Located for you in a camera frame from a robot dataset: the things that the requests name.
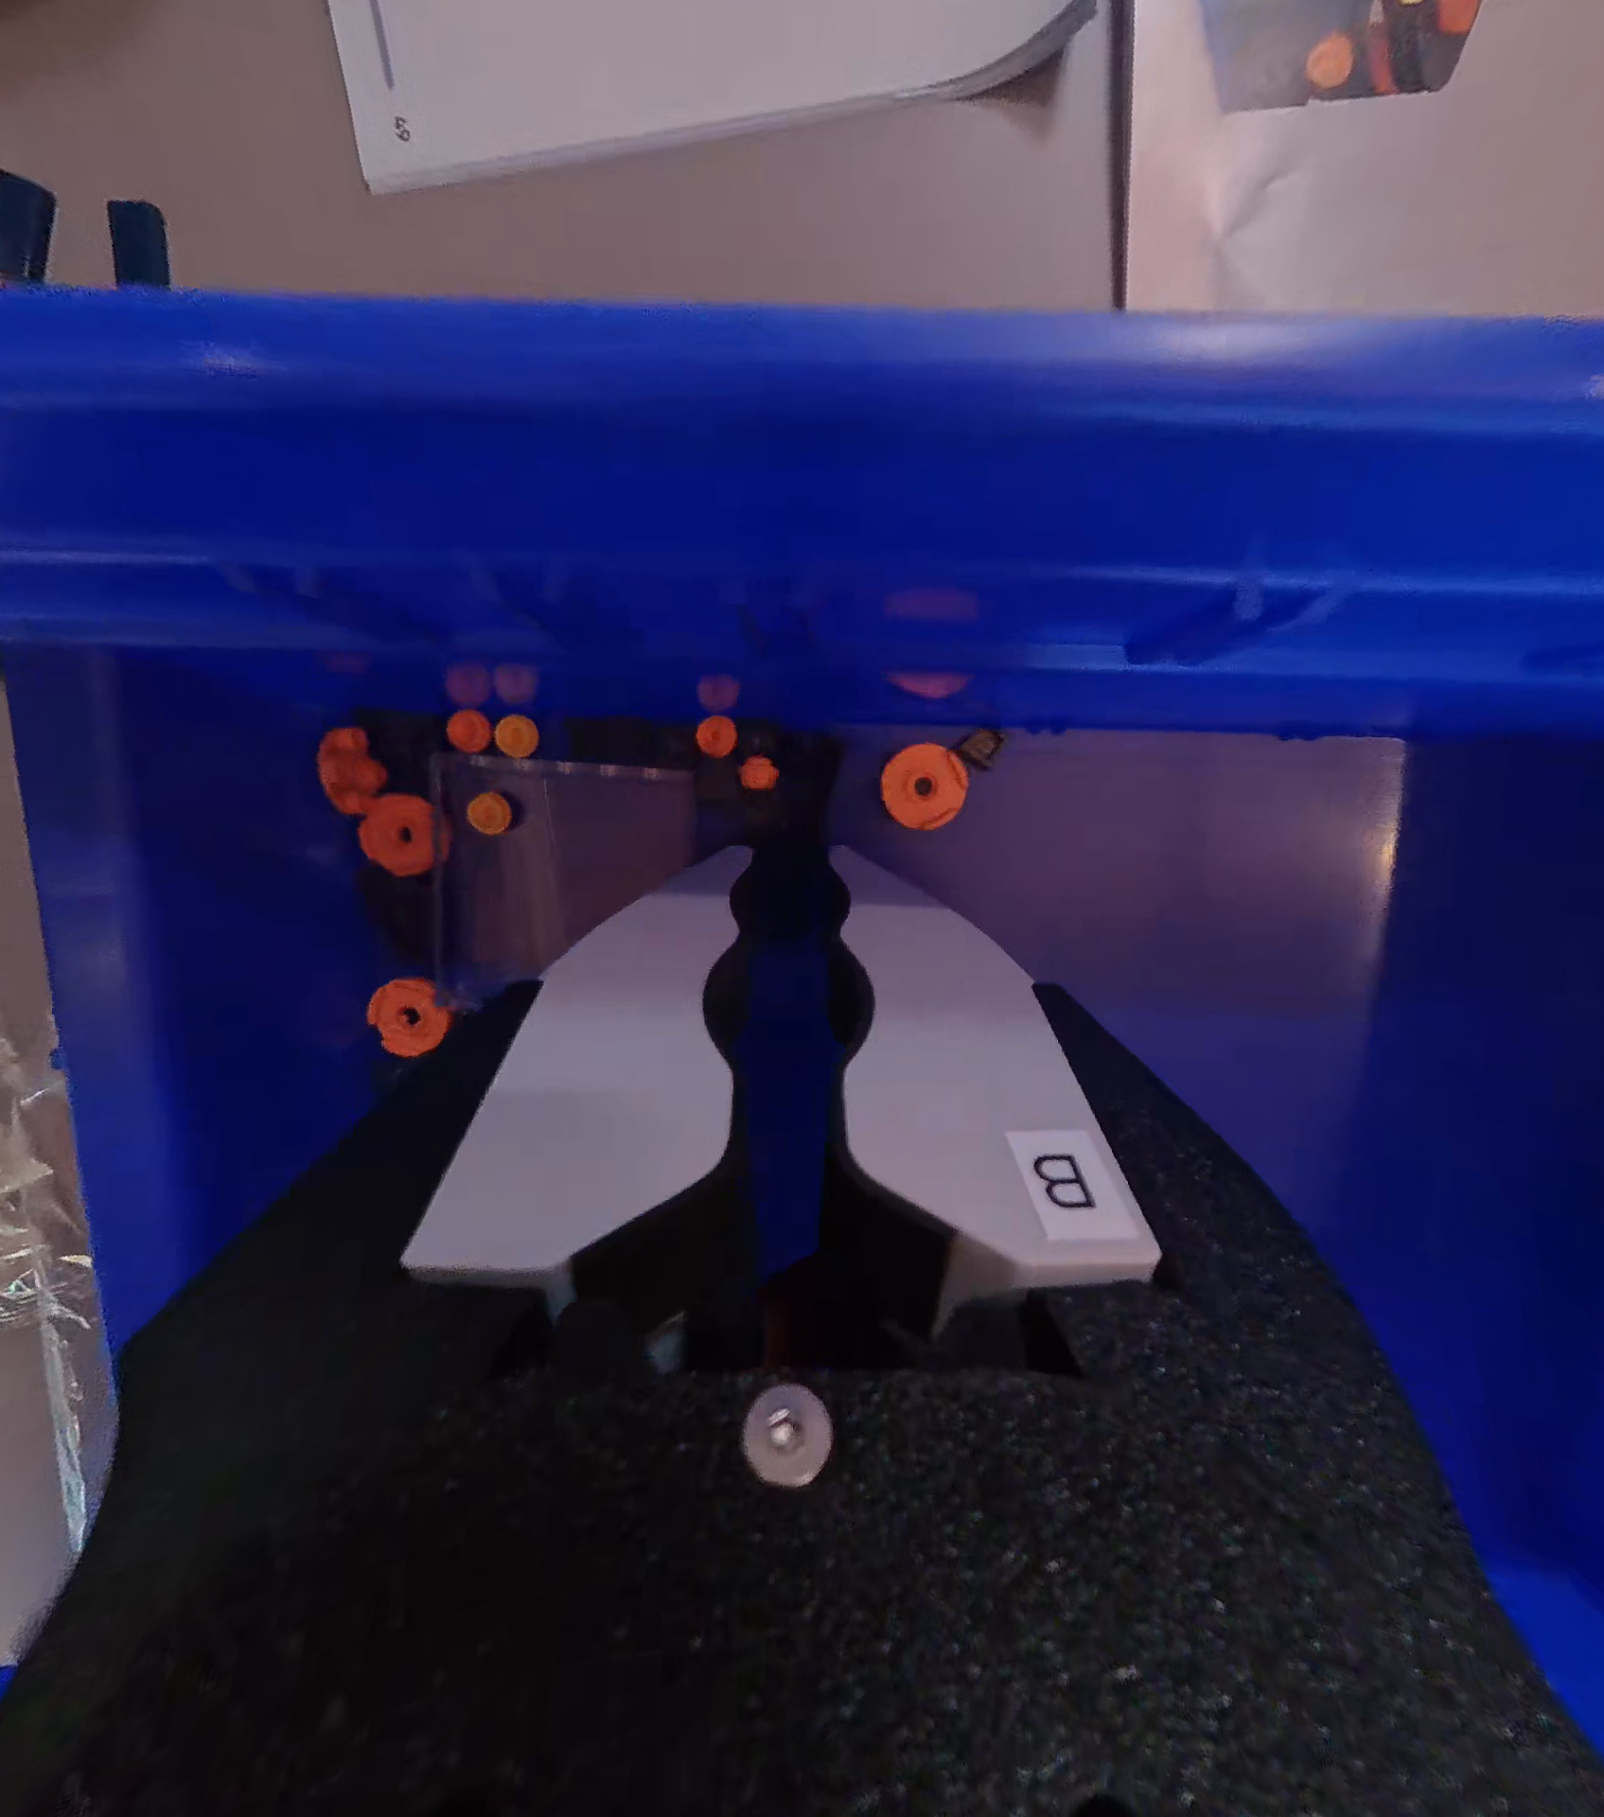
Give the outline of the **open instruction booklet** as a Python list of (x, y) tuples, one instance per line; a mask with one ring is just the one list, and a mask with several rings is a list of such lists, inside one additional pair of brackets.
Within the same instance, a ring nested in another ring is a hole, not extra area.
[(1044, 69), (1095, 10), (1089, 0), (327, 0), (369, 192), (970, 100)]

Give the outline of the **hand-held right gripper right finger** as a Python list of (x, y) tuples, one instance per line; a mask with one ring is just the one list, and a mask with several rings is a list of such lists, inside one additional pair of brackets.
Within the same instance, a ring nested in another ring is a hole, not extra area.
[(836, 1158), (896, 1214), (853, 1214), (896, 1321), (935, 1333), (970, 1302), (1154, 1284), (1162, 1238), (1028, 964), (843, 842), (833, 871), (859, 964)]

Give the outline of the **instruction booklet arcade machine cover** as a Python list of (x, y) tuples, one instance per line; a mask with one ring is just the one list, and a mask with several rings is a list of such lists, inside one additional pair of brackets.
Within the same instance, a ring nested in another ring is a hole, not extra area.
[(1132, 312), (1604, 314), (1604, 3), (1132, 3)]

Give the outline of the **blue plastic bin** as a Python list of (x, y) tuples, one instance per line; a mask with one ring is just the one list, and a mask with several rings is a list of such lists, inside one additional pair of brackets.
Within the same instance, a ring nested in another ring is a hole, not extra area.
[[(1604, 321), (0, 289), (0, 684), (115, 1363), (0, 1810), (1604, 1810)], [(424, 1284), (543, 974), (380, 1054), (316, 746), (698, 701), (843, 736), (707, 984), (751, 1280)], [(1154, 1284), (896, 1321), (836, 842)]]

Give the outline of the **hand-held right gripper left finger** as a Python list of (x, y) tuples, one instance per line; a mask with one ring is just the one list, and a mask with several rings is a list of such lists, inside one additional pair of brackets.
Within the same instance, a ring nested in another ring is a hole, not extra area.
[(424, 1284), (617, 1304), (631, 1333), (751, 1280), (743, 1138), (707, 984), (737, 942), (727, 842), (582, 935), (528, 998), (410, 1243)]

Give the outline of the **dark blue tile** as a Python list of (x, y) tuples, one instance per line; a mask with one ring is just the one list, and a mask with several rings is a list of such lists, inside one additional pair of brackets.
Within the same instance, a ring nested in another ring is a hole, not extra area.
[(49, 277), (54, 211), (46, 183), (0, 164), (0, 289)]
[(173, 232), (153, 199), (106, 199), (111, 281), (173, 289)]

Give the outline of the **orange gear brick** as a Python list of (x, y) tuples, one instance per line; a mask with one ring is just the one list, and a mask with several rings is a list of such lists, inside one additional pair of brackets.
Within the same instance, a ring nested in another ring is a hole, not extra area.
[(387, 765), (369, 754), (369, 731), (353, 720), (327, 730), (316, 746), (316, 783), (334, 811), (364, 814), (387, 788)]
[(882, 811), (911, 834), (948, 826), (964, 811), (964, 796), (970, 765), (935, 736), (917, 736), (882, 763)]
[(447, 826), (424, 796), (369, 796), (362, 853), (387, 876), (425, 876), (447, 853)]
[(416, 1059), (447, 1040), (457, 1012), (432, 979), (387, 979), (364, 998), (364, 1025), (377, 1034), (380, 1054)]

